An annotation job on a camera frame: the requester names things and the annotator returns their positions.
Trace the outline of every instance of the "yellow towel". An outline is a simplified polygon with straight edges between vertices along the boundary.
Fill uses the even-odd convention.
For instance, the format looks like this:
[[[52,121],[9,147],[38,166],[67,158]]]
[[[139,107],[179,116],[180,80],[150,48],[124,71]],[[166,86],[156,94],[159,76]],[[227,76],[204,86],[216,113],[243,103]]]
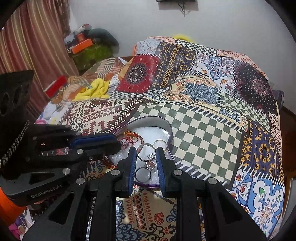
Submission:
[[[106,95],[108,88],[109,88],[110,80],[104,81],[101,78],[95,79],[92,83],[89,89],[86,89],[82,93],[78,93],[73,101],[77,100],[85,100],[90,98],[109,98],[109,95]]]

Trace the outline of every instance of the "bracelet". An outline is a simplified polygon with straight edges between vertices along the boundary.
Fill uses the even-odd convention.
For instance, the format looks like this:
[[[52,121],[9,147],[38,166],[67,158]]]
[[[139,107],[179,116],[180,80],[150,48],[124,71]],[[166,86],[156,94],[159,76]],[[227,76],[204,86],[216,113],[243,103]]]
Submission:
[[[124,147],[124,150],[128,147],[132,147],[134,146],[135,143],[137,143],[140,139],[141,144],[144,143],[143,138],[136,132],[132,132],[132,131],[125,131],[123,134],[119,134],[116,137],[118,138],[121,135],[125,135],[126,137],[123,137],[119,140],[119,142],[121,143],[121,146]]]
[[[147,172],[148,172],[148,174],[149,174],[149,177],[148,177],[148,179],[147,180],[142,180],[142,181],[140,181],[138,178],[139,177],[137,177],[137,172],[140,170],[140,169],[144,169],[144,170],[146,170]],[[147,169],[146,167],[139,167],[137,170],[136,170],[136,172],[135,172],[135,178],[136,178],[136,180],[138,181],[138,182],[140,182],[140,183],[145,183],[145,182],[147,182],[147,181],[149,181],[150,179],[151,179],[151,171],[149,170],[149,169]]]
[[[154,150],[154,154],[153,154],[153,153],[148,154],[148,156],[147,156],[148,159],[147,159],[147,160],[144,160],[144,159],[142,159],[141,157],[139,157],[139,153],[140,153],[140,151],[142,150],[143,146],[150,146],[150,147],[153,148],[153,150]],[[155,158],[155,154],[156,154],[156,149],[155,149],[155,147],[154,147],[153,145],[151,145],[150,143],[144,143],[144,144],[141,144],[141,145],[139,145],[139,147],[137,148],[137,157],[138,157],[141,161],[144,161],[144,162],[151,161],[151,160],[153,160],[153,159]]]
[[[100,161],[107,169],[113,170],[117,168],[117,166],[110,163],[109,159],[106,156]]]
[[[161,139],[156,140],[156,141],[153,143],[154,148],[157,149],[157,147],[155,146],[155,143],[158,142],[158,141],[161,141],[161,142],[163,142],[163,143],[165,144],[166,149],[164,149],[163,151],[166,152],[166,151],[168,150],[168,144],[167,144],[164,140],[161,140]]]

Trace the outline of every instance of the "metal chain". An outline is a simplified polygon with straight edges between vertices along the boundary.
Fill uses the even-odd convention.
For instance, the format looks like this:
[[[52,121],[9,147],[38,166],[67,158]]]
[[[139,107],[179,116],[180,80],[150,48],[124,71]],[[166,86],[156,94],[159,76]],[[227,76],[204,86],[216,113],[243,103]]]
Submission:
[[[27,120],[26,123],[25,123],[25,125],[24,125],[24,127],[23,127],[23,129],[21,130],[21,132],[19,133],[19,135],[17,136],[17,138],[15,139],[15,141],[13,142],[13,144],[10,146],[10,148],[8,148],[8,150],[6,151],[6,153],[0,159],[0,169],[6,165],[8,159],[12,156],[12,154],[17,149],[17,147],[20,144],[22,138],[24,137],[24,135],[27,132],[29,123],[30,123],[30,121]]]

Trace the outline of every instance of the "patterned bedsheet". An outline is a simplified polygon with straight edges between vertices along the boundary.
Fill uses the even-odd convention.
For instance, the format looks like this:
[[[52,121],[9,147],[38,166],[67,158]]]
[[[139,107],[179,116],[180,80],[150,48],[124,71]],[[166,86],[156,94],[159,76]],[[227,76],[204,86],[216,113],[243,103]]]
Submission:
[[[108,133],[147,115],[171,123],[179,169],[215,177],[268,238],[278,232],[284,200],[279,112],[267,76],[248,56],[149,37],[137,44],[110,99],[73,102],[60,124],[83,135]],[[81,177],[104,172],[91,161]],[[116,216],[118,240],[168,241],[176,231],[176,200],[134,186],[130,198],[118,198]],[[201,209],[200,218],[205,239]]]

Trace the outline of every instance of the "striped curtain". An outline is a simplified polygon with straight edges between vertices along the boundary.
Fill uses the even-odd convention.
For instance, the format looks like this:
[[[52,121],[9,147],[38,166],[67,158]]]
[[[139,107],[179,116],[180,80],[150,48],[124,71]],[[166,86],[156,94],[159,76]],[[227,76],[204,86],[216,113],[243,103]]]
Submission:
[[[63,42],[70,33],[68,0],[26,0],[0,31],[0,74],[35,72],[27,109],[36,120],[48,103],[43,90],[61,75],[79,75]]]

